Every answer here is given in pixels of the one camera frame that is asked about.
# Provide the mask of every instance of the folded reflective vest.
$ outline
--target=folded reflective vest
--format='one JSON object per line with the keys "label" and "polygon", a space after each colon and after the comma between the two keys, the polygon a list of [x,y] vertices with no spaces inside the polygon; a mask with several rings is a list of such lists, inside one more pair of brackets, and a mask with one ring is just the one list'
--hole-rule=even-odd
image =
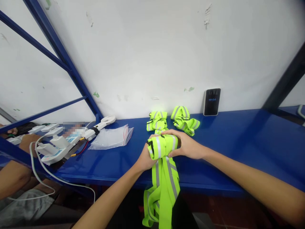
{"label": "folded reflective vest", "polygon": [[186,134],[194,136],[195,129],[200,125],[200,121],[196,119],[190,119],[190,113],[186,107],[176,106],[171,119],[174,120],[174,126],[178,129],[183,130]]}
{"label": "folded reflective vest", "polygon": [[178,138],[162,135],[148,139],[148,151],[153,160],[152,187],[144,191],[144,213],[142,224],[151,227],[159,222],[160,229],[171,229],[172,209],[180,192],[177,167],[168,154],[177,149]]}
{"label": "folded reflective vest", "polygon": [[146,123],[146,130],[155,130],[155,134],[161,134],[163,131],[168,130],[166,118],[167,112],[153,111],[149,114],[150,121]]}
{"label": "folded reflective vest", "polygon": [[188,111],[188,109],[186,107],[183,107],[183,106],[176,106],[174,108],[174,111],[171,115],[171,119],[173,120],[176,120],[177,118],[180,118],[180,117],[187,117],[189,118],[190,117],[190,113]]}

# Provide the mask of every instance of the forearm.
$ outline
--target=forearm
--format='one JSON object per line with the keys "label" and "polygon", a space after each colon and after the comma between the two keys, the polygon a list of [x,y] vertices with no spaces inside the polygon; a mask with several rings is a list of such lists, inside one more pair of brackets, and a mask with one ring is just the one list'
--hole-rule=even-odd
{"label": "forearm", "polygon": [[211,149],[204,160],[232,178],[266,207],[295,227],[304,226],[305,193],[295,187],[245,164],[232,160]]}
{"label": "forearm", "polygon": [[90,207],[73,229],[106,228],[115,211],[142,174],[135,164]]}

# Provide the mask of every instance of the smartphone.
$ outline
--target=smartphone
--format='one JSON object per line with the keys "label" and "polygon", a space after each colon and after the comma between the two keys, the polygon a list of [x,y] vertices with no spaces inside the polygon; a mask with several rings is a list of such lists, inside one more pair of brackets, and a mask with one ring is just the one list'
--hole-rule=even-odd
{"label": "smartphone", "polygon": [[203,99],[204,116],[218,115],[219,99],[220,99],[220,88],[209,89],[205,91],[204,99]]}

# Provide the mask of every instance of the plastic bag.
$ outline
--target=plastic bag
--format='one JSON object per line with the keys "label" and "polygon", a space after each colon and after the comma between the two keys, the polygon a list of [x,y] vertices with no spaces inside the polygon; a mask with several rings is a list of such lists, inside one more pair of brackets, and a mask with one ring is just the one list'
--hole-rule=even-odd
{"label": "plastic bag", "polygon": [[128,124],[117,129],[101,129],[89,149],[112,149],[125,146],[132,132],[133,128],[128,128]]}

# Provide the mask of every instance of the hand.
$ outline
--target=hand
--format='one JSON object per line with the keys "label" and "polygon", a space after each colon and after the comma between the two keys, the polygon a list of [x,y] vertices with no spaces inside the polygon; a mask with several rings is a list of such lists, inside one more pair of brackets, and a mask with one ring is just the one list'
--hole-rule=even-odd
{"label": "hand", "polygon": [[13,128],[11,130],[8,130],[7,131],[8,134],[13,134],[13,135],[16,135],[18,133],[18,130],[17,128]]}
{"label": "hand", "polygon": [[[149,138],[158,137],[159,135],[151,135]],[[140,154],[137,162],[134,164],[141,172],[151,169],[157,160],[152,160],[148,151],[148,144],[145,143],[142,153]]]}
{"label": "hand", "polygon": [[184,155],[189,158],[193,159],[201,159],[204,158],[204,156],[210,151],[209,148],[200,145],[198,142],[193,140],[190,136],[188,136],[186,133],[177,131],[177,130],[166,130],[161,133],[164,134],[172,134],[176,135],[179,140],[181,141],[181,147],[179,149],[173,150],[168,157],[175,157],[178,155]]}
{"label": "hand", "polygon": [[[21,143],[19,144],[19,148],[24,150],[27,153],[30,153],[30,143],[31,142],[36,142],[41,136],[36,135],[36,134],[28,134],[28,135],[24,135]],[[32,152],[33,152],[33,156],[37,157],[36,153],[34,153],[35,150],[35,144],[32,144]]]}

